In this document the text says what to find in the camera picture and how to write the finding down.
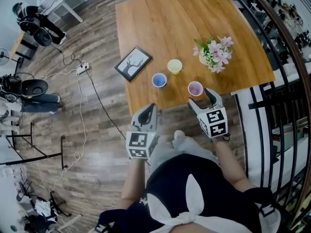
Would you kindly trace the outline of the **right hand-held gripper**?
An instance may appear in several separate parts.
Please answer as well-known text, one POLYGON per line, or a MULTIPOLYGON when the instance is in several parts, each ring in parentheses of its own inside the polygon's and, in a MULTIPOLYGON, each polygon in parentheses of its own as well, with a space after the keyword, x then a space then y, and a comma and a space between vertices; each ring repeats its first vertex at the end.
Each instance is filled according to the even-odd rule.
POLYGON ((210 138, 215 138, 228 133, 228 119, 222 97, 212 89, 205 88, 212 108, 202 109, 195 100, 189 98, 188 106, 196 114, 200 127, 210 138))

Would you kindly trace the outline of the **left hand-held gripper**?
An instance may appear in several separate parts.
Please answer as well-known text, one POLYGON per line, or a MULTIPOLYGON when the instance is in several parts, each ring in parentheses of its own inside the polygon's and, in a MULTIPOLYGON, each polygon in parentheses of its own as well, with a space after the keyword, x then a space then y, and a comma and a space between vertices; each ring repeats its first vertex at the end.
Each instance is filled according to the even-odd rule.
POLYGON ((157 106, 152 103, 132 118, 132 127, 126 133, 126 150, 132 159, 148 160, 157 145, 157 106))

